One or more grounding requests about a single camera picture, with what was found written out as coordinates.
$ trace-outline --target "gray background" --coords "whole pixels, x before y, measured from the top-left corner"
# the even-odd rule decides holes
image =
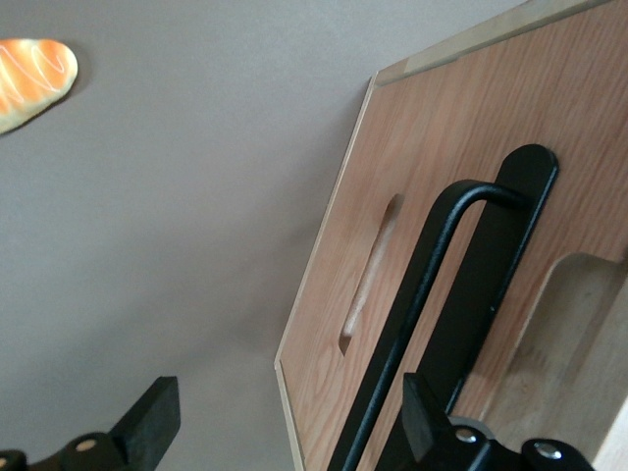
[[[4,0],[79,79],[0,136],[0,448],[177,375],[161,470],[291,469],[272,363],[368,79],[518,3]]]

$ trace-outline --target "screw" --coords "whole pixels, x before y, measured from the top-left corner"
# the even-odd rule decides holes
[[[75,450],[76,451],[88,451],[92,448],[94,448],[97,444],[97,441],[94,439],[87,439],[87,440],[83,440],[82,442],[80,442],[77,446],[75,446]]]
[[[478,438],[475,436],[475,432],[473,432],[471,429],[460,428],[455,431],[455,436],[461,442],[465,442],[466,444],[474,444],[476,441],[478,441]]]
[[[562,458],[562,453],[558,448],[556,448],[552,444],[548,444],[547,442],[536,442],[534,444],[534,448],[537,450],[537,453],[543,458],[547,459],[560,459]]]

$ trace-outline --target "black clamp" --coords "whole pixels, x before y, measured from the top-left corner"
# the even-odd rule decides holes
[[[158,378],[109,433],[80,436],[30,465],[19,450],[0,451],[0,471],[153,471],[180,425],[177,378]]]
[[[414,459],[396,471],[594,471],[573,446],[528,440],[516,453],[484,424],[449,420],[419,373],[403,376],[403,429]]]

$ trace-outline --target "wood grain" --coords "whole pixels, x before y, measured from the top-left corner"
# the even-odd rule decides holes
[[[584,254],[561,260],[485,423],[512,449],[551,437],[593,463],[628,397],[627,339],[626,267]]]
[[[628,246],[628,2],[618,0],[372,91],[299,291],[279,361],[305,468],[322,470],[439,192],[492,181],[537,142],[561,174],[455,413],[483,419],[556,260],[620,262]],[[387,205],[404,196],[380,272],[343,356],[338,340]],[[414,370],[480,206],[459,227],[401,366]],[[373,469],[400,381],[360,464]]]

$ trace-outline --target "toy bread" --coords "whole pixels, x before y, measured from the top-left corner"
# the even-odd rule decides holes
[[[0,40],[0,134],[22,125],[68,93],[79,65],[52,39]]]

